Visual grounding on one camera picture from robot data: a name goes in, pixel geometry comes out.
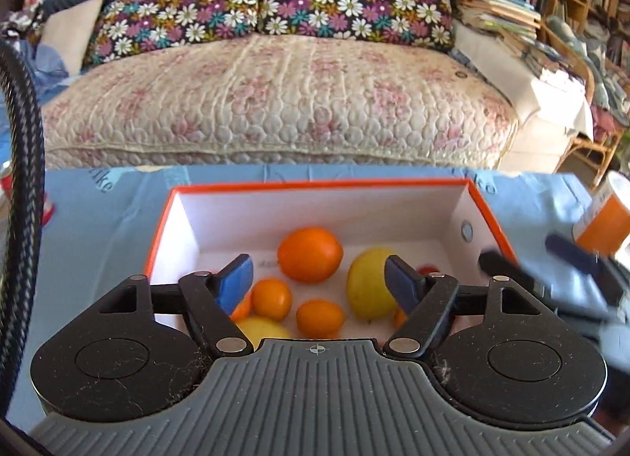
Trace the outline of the red cherry tomato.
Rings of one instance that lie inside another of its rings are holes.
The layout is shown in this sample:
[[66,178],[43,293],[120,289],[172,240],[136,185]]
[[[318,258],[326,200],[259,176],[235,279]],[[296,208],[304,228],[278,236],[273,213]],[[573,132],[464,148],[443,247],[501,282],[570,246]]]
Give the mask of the red cherry tomato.
[[417,268],[417,272],[420,275],[427,276],[433,273],[440,273],[440,270],[439,268],[436,268],[435,266],[425,265],[425,266],[421,266],[420,268]]

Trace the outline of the small orange tangerine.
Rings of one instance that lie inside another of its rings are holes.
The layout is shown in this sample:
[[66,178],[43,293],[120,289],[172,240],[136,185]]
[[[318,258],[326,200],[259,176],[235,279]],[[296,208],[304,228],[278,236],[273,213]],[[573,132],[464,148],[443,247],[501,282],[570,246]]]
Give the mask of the small orange tangerine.
[[296,312],[298,330],[309,339],[332,339],[345,321],[345,313],[339,305],[321,298],[306,301]]
[[254,284],[251,301],[256,315],[282,322],[291,311],[293,294],[283,280],[265,279]]
[[251,309],[252,309],[251,293],[248,292],[246,293],[245,297],[243,297],[243,300],[240,301],[237,307],[230,314],[230,319],[234,323],[238,323],[242,319],[245,319],[250,315]]
[[402,324],[406,322],[407,315],[402,311],[402,308],[397,308],[393,318],[393,327],[395,330],[399,330]]

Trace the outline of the yellow-green apple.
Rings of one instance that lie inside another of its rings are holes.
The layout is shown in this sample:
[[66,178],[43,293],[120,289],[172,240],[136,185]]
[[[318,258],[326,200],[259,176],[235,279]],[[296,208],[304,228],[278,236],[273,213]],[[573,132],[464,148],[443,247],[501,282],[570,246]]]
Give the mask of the yellow-green apple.
[[346,278],[346,297],[354,316],[362,322],[394,319],[397,302],[384,279],[387,258],[394,251],[385,247],[365,249],[351,262]]

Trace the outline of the large orange fruit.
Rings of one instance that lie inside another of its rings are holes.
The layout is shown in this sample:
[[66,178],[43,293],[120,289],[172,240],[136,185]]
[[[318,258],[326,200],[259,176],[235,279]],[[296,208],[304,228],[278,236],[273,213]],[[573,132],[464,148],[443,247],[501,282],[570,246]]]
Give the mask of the large orange fruit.
[[306,227],[284,238],[276,255],[285,276],[300,283],[317,284],[328,280],[337,271],[344,250],[328,230]]

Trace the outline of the yellow fruit in box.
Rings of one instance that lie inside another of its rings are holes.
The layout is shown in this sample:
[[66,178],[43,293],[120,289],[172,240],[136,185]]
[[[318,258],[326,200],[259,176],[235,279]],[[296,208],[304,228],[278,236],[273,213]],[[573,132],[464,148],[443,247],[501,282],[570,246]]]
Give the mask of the yellow fruit in box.
[[238,329],[258,349],[264,339],[291,339],[293,336],[282,324],[261,316],[248,316],[236,323]]

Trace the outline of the orange cardboard box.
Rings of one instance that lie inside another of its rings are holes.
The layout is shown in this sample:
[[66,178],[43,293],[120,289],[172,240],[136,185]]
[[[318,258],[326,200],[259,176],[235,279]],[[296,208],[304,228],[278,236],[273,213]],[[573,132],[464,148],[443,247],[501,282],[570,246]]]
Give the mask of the orange cardboard box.
[[148,253],[150,283],[193,271],[217,273],[250,256],[252,281],[284,283],[291,301],[282,324],[299,337],[296,312],[307,301],[342,309],[339,336],[387,340],[392,310],[357,318],[346,293],[353,265],[384,275],[391,253],[411,268],[485,284],[486,250],[516,258],[482,194],[467,179],[367,179],[173,187]]

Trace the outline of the orange cylindrical container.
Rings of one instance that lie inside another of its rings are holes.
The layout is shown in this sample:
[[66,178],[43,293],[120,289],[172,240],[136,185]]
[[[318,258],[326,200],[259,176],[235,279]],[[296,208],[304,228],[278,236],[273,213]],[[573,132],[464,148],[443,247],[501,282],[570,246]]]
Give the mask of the orange cylindrical container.
[[590,253],[615,256],[629,238],[629,201],[629,179],[618,172],[607,173],[591,204],[573,225],[574,242]]

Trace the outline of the blue patterned tablecloth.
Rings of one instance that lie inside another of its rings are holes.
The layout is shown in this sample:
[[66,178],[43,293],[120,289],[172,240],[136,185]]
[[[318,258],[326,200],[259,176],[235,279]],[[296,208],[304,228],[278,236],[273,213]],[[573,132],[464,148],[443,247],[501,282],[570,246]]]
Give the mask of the blue patterned tablecloth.
[[573,174],[376,165],[191,165],[63,169],[46,175],[56,210],[43,230],[28,342],[7,418],[32,429],[44,413],[29,376],[39,345],[124,278],[143,271],[169,191],[176,185],[400,178],[469,178],[484,194],[517,258],[541,271],[543,240],[568,233],[591,203]]

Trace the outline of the quilted floral sofa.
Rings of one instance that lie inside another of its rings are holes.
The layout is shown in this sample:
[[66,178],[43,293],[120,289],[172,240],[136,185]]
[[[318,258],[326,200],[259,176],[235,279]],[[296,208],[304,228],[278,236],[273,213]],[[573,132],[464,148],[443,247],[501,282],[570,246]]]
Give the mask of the quilted floral sofa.
[[49,168],[495,168],[520,126],[496,89],[444,53],[259,34],[99,65],[42,117]]

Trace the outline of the red soda can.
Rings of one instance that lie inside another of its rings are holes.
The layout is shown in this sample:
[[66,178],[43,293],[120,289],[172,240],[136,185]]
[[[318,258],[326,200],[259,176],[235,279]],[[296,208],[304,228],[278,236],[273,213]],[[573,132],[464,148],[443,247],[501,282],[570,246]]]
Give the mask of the red soda can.
[[[13,195],[13,172],[12,172],[12,163],[7,160],[4,161],[1,165],[0,172],[0,183],[1,188],[4,194],[8,199],[12,199]],[[44,209],[43,209],[43,218],[42,225],[46,226],[51,217],[54,215],[54,204],[50,201],[47,193],[44,193]]]

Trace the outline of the blue crumpled sheet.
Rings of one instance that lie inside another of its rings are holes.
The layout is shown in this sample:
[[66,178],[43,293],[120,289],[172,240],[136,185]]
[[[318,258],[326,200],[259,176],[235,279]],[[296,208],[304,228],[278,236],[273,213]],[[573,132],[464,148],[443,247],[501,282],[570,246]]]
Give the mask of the blue crumpled sheet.
[[69,73],[53,48],[43,45],[35,48],[25,39],[2,39],[1,45],[14,49],[24,61],[34,84],[39,107],[63,92],[69,86]]

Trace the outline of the floral cushion right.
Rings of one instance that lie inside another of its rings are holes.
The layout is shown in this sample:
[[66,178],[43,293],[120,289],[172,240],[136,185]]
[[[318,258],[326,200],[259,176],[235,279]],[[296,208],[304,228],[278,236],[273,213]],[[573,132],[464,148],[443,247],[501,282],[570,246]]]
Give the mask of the floral cushion right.
[[450,0],[259,0],[258,30],[443,52],[454,46]]

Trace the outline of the floral cushion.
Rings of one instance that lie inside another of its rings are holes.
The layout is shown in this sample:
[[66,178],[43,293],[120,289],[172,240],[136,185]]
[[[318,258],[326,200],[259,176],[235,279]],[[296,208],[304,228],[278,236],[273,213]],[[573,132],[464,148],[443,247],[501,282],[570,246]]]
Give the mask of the floral cushion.
[[243,37],[258,25],[258,0],[114,0],[95,23],[83,64]]
[[454,46],[450,0],[259,0],[258,30],[443,52]]

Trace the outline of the floral cushion left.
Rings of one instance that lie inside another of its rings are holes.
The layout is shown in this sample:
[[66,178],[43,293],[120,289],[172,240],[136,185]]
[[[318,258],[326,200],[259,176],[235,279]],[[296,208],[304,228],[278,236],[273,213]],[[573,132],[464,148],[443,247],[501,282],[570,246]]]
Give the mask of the floral cushion left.
[[258,25],[258,0],[114,0],[95,23],[83,64],[243,37]]

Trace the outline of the white plain cushion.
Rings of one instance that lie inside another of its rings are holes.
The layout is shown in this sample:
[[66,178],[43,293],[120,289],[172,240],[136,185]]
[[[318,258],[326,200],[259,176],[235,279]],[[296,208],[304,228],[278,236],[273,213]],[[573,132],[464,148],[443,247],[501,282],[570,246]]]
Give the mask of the white plain cushion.
[[104,0],[87,0],[50,16],[39,41],[54,50],[67,73],[78,76]]

